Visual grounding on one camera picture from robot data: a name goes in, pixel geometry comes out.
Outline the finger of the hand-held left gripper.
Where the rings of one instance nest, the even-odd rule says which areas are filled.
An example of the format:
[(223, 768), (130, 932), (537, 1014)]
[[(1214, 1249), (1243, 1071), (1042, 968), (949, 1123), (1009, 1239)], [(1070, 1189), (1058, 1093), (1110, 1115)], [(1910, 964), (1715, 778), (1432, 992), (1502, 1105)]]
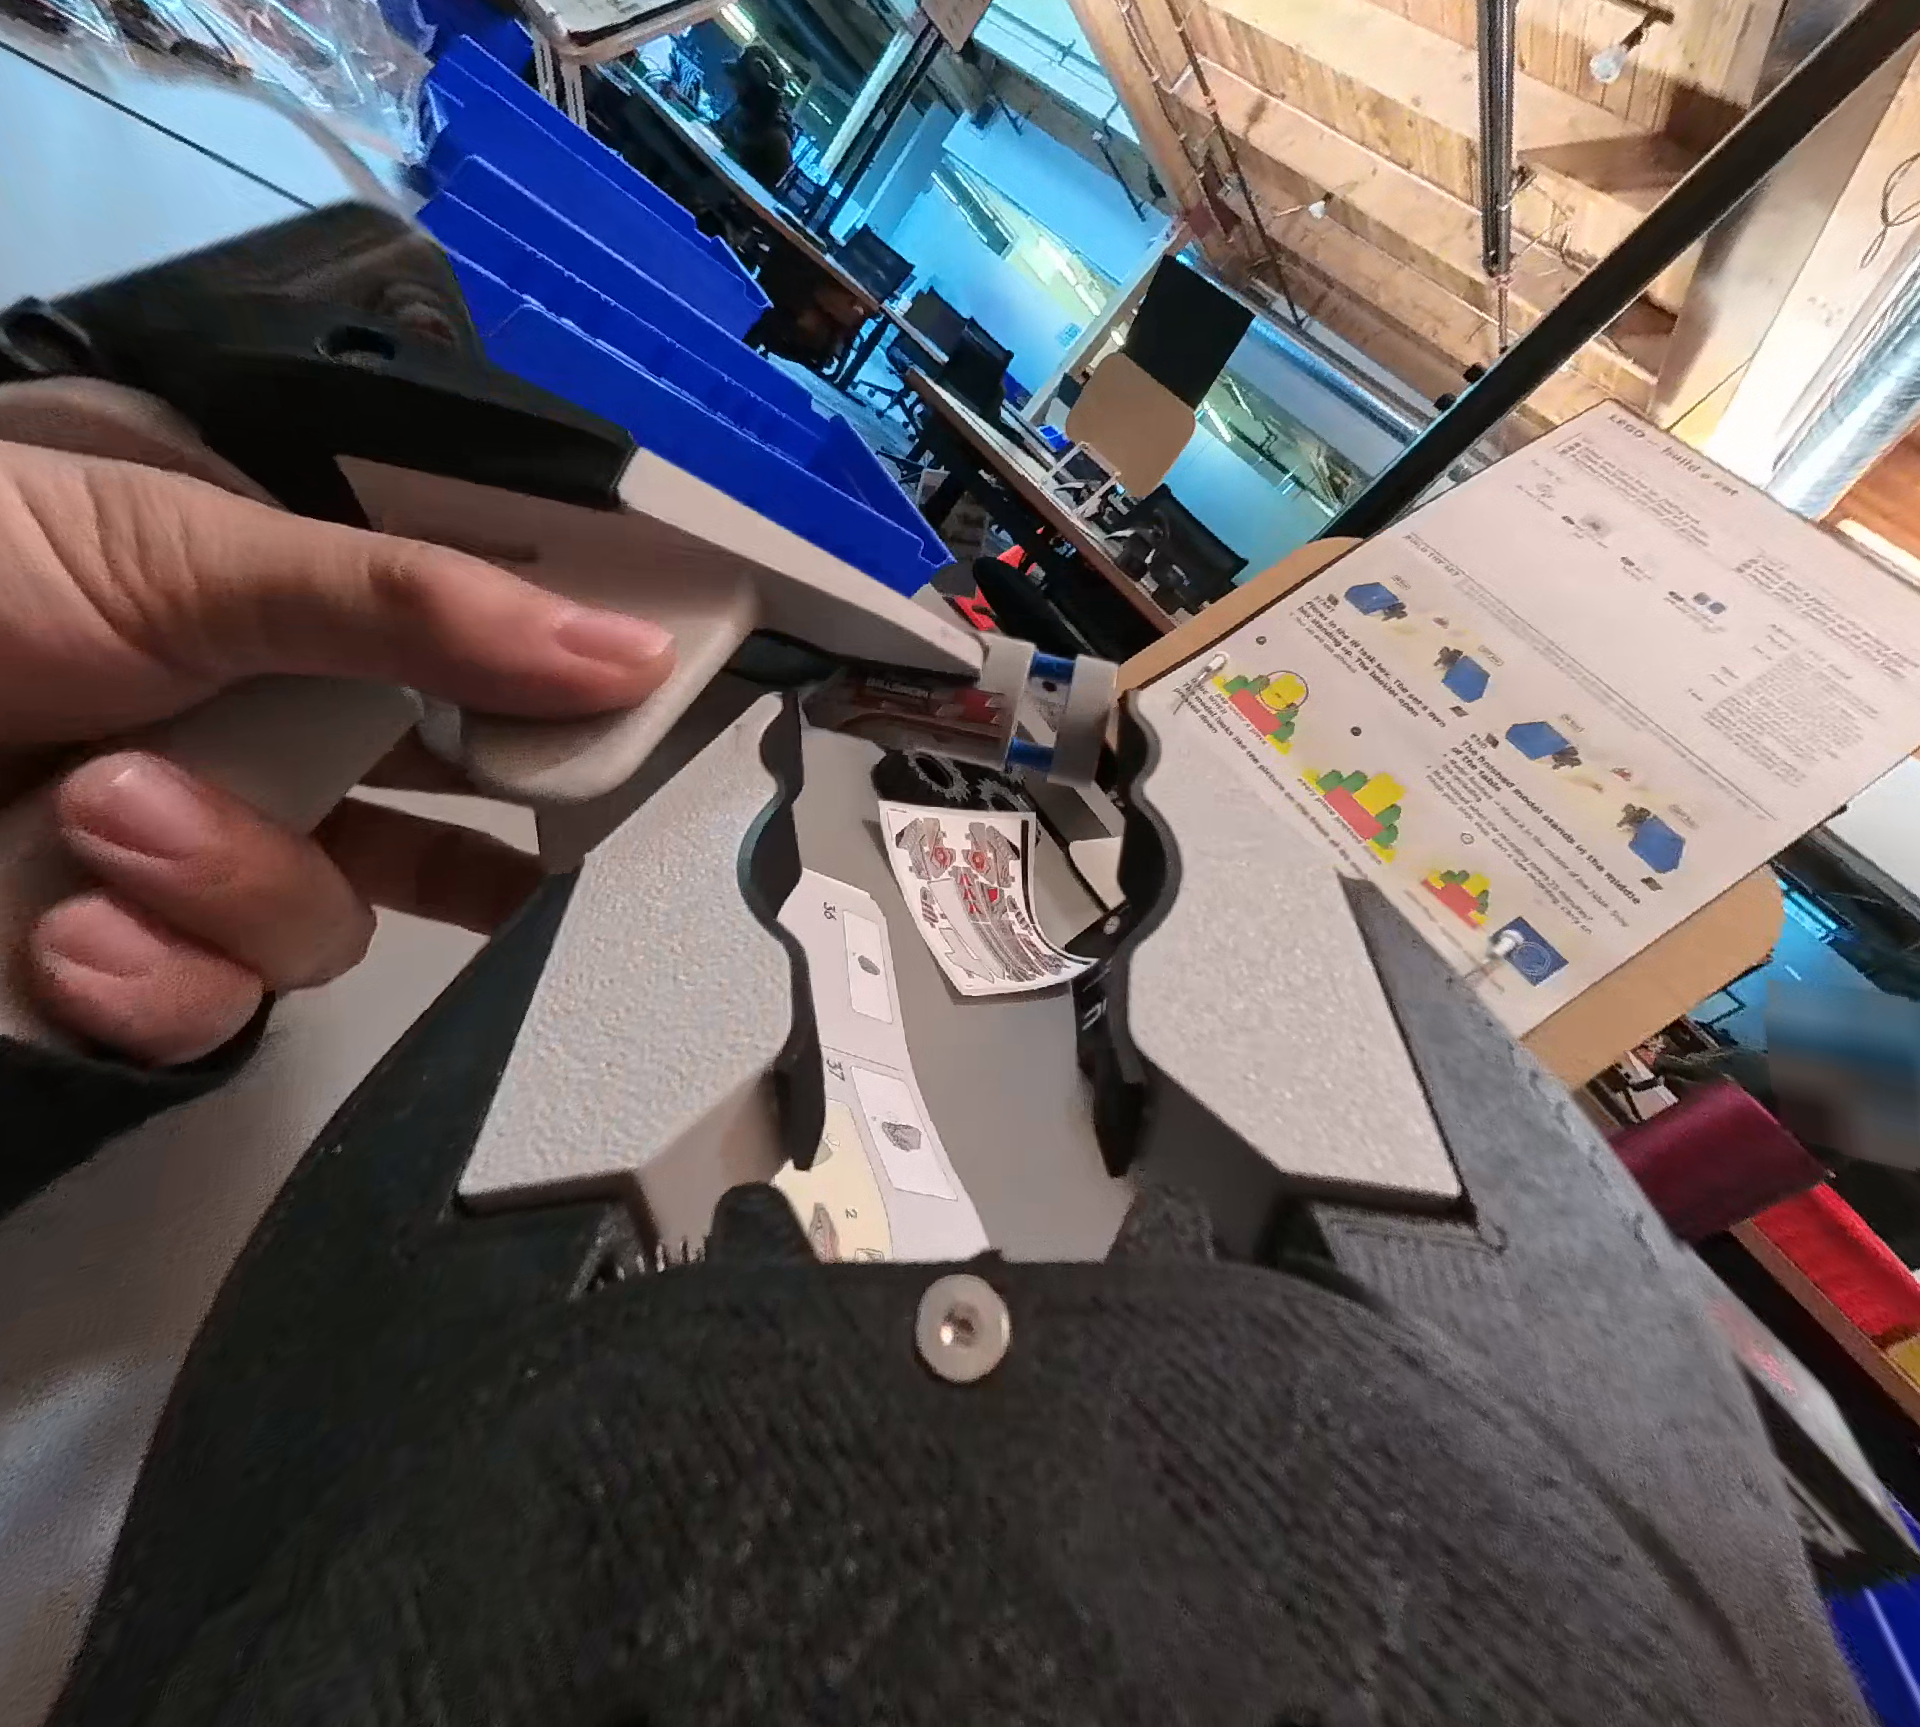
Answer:
[(374, 530), (485, 560), (547, 592), (672, 630), (732, 612), (775, 636), (882, 674), (973, 682), (979, 640), (660, 456), (640, 450), (608, 510), (344, 456)]

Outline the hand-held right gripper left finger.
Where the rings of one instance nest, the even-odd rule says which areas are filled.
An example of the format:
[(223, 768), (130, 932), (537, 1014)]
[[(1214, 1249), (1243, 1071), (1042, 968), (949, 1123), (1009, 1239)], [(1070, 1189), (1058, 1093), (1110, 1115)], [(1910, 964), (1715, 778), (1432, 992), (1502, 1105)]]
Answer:
[(689, 1249), (726, 1191), (810, 1167), (825, 1127), (801, 880), (797, 698), (743, 708), (588, 852), (458, 1193), (605, 1199)]

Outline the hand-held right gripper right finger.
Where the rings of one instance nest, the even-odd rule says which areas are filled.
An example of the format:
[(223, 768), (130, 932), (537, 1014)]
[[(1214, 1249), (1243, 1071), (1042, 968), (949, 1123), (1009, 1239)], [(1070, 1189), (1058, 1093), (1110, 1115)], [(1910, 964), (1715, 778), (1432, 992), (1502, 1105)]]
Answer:
[(1191, 1197), (1231, 1259), (1317, 1207), (1462, 1219), (1355, 886), (1176, 702), (1118, 702), (1113, 772), (1115, 924), (1075, 986), (1108, 1173)]

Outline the grey toy part blue pins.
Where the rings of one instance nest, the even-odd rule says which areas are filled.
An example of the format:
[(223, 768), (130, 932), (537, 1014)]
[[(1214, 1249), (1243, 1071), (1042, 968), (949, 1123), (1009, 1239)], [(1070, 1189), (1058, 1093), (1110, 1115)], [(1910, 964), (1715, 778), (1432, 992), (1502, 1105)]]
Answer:
[(1119, 668), (1009, 636), (979, 642), (972, 680), (842, 668), (805, 688), (800, 708), (822, 732), (850, 732), (894, 752), (1092, 786), (1119, 700)]

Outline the grey desk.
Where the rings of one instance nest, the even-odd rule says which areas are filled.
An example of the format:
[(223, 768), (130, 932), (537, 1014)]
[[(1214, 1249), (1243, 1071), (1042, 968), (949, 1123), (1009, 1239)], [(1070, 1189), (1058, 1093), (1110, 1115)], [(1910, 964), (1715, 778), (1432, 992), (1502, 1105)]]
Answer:
[[(189, 252), (302, 208), (383, 202), (385, 162), (228, 90), (86, 72), (4, 46), (4, 302)], [(891, 940), (911, 1063), (947, 1163), (1009, 1255), (1100, 1253), (1124, 1189), (1098, 1163), (1064, 994), (959, 1006), (907, 942), (861, 774), (871, 750), (807, 736), (803, 864), (870, 892)], [(347, 1091), (477, 948), (383, 916), (359, 968), (296, 996), (251, 1067), (159, 1115), (4, 1221), (2, 1721), (64, 1685), (179, 1359), (266, 1205)]]

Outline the long wooden desk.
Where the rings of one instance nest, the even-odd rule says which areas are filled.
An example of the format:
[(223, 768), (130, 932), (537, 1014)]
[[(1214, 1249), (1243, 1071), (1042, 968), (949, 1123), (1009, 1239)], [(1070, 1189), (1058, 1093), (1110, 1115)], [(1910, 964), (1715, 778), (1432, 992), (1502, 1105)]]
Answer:
[(1122, 568), (1098, 526), (1070, 514), (1067, 506), (1043, 486), (1042, 474), (1046, 474), (1046, 468), (1020, 450), (1026, 440), (1015, 430), (1008, 430), (1004, 420), (976, 414), (930, 374), (930, 368), (947, 362), (933, 342), (911, 328), (902, 312), (871, 296), (855, 276), (822, 250), (774, 196), (726, 156), (708, 130), (684, 120), (644, 82), (630, 80), (624, 74), (610, 74), (608, 82), (624, 86), (630, 98), (642, 104), (658, 126), (689, 158), (702, 164), (716, 186), (726, 190), (730, 200), (753, 218), (755, 226), (797, 254), (801, 264), (834, 280), (834, 288), (857, 304), (863, 316), (861, 344), (875, 344), (879, 330), (885, 328), (899, 348), (905, 348), (916, 364), (899, 372), (899, 384), (920, 402), (928, 424), (953, 444), (952, 452), (937, 454), (942, 466), (947, 466), (944, 484), (949, 490), (973, 484), (982, 490), (979, 494), (992, 494), (1002, 512), (1013, 510), (1026, 522), (1015, 538), (1028, 554), (1056, 556), (1070, 548), (1079, 562), (1100, 576), (1103, 586), (1115, 592), (1126, 610), (1149, 626), (1155, 636), (1170, 636), (1178, 628), (1178, 616), (1164, 610), (1142, 580)]

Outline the person's left hand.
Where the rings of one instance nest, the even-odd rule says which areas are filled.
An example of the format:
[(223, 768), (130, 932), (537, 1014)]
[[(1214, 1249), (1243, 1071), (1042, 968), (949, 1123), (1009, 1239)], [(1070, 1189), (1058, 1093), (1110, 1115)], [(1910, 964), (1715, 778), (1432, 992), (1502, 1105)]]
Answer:
[(144, 1067), (200, 1061), (268, 998), (349, 972), (380, 910), (487, 936), (540, 872), (489, 834), (357, 800), (278, 828), (107, 742), (251, 678), (569, 722), (640, 706), (673, 668), (658, 626), (452, 550), (37, 444), (4, 444), (2, 542), (4, 800), (54, 782), (81, 872), (14, 938), (14, 970), (49, 1022)]

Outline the blue storage bin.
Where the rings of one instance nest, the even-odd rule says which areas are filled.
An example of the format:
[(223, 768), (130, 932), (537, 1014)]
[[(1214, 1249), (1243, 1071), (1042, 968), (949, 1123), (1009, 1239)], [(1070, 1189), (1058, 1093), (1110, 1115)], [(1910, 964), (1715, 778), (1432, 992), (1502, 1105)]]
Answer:
[(437, 126), (423, 186), (479, 204), (481, 170), (516, 188), (502, 226), (535, 246), (535, 208), (649, 288), (741, 342), (771, 308), (743, 264), (691, 214), (550, 104), (479, 42), (454, 36), (423, 98)]
[(418, 224), (446, 252), (491, 366), (624, 430), (857, 572), (918, 592), (947, 550), (846, 418), (679, 300), (667, 330), (567, 268), (595, 246), (509, 178), (473, 162), (464, 198)]
[(1917, 1725), (1917, 1567), (1819, 1569), (1840, 1653), (1880, 1725)]

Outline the toy instruction booklet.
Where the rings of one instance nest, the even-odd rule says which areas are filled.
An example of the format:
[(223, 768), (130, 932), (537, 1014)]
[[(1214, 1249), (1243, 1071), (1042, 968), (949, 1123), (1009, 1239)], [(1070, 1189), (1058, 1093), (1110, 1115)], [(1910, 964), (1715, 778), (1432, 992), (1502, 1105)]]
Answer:
[(807, 1167), (774, 1177), (822, 1261), (961, 1261), (990, 1237), (909, 1061), (891, 948), (870, 894), (801, 872), (779, 924), (805, 956), (825, 1113)]

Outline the black office chair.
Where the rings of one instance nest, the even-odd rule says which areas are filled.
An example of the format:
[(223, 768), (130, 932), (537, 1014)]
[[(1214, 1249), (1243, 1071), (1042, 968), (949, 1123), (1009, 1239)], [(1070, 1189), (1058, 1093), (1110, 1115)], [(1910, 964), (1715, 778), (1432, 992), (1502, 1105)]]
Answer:
[(1113, 558), (1170, 614), (1201, 612), (1230, 594), (1246, 570), (1246, 556), (1211, 534), (1168, 486), (1118, 518)]
[(1012, 350), (972, 318), (961, 318), (947, 342), (936, 382), (982, 420), (998, 422), (1006, 402)]

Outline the maroon storage bin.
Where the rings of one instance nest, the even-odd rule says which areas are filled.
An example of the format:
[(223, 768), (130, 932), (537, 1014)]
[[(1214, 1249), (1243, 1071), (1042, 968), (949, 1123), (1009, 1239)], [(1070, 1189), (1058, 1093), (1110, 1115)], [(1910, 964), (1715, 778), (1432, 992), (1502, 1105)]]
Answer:
[(1672, 1105), (1620, 1125), (1607, 1139), (1666, 1229), (1686, 1245), (1829, 1179), (1826, 1163), (1723, 1075), (1694, 1081)]

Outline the black and wooden panel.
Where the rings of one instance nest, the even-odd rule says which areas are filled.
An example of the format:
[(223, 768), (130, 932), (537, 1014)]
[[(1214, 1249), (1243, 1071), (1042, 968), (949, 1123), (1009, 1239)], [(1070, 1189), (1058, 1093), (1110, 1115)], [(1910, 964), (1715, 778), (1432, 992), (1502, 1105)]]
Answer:
[(1188, 448), (1197, 406), (1227, 368), (1253, 314), (1204, 272), (1158, 260), (1124, 340), (1085, 374), (1066, 436), (1122, 494), (1155, 492)]

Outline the black pole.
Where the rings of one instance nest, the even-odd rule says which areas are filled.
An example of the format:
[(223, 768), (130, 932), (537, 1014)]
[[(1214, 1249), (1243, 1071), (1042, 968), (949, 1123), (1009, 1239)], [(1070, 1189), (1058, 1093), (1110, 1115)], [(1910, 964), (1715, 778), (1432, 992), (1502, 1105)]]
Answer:
[(1815, 130), (1915, 42), (1917, 0), (1867, 0), (1754, 108), (1537, 326), (1343, 506), (1317, 540), (1398, 520), (1502, 420), (1587, 348), (1643, 288), (1708, 236)]

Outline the hanging metal rod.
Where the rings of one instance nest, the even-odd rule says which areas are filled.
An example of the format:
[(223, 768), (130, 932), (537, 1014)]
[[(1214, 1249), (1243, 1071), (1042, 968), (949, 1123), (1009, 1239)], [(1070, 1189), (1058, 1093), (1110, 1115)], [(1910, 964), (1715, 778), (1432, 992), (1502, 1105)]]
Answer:
[(1495, 284), (1514, 260), (1517, 8), (1520, 0), (1475, 0), (1480, 260)]

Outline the silver air duct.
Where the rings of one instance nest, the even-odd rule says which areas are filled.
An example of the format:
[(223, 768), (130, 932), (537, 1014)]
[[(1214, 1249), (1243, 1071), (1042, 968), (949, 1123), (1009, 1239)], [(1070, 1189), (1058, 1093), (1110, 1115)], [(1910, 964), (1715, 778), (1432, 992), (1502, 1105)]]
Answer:
[(1764, 492), (1791, 514), (1826, 514), (1915, 420), (1915, 254), (1915, 244), (1904, 250), (1790, 416)]

